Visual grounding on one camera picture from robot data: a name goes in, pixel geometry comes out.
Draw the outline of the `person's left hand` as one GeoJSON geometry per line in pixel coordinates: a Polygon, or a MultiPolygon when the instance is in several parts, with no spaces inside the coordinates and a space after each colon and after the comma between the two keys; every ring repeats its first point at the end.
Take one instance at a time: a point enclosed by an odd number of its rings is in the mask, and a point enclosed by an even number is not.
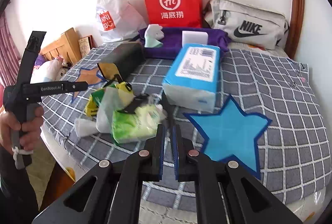
{"type": "Polygon", "coordinates": [[[25,135],[20,138],[20,145],[26,151],[31,151],[36,146],[41,133],[41,126],[43,125],[42,115],[44,113],[43,107],[37,105],[35,108],[35,118],[32,121],[19,123],[12,112],[4,111],[1,113],[1,146],[13,155],[11,130],[22,130],[25,135]]]}

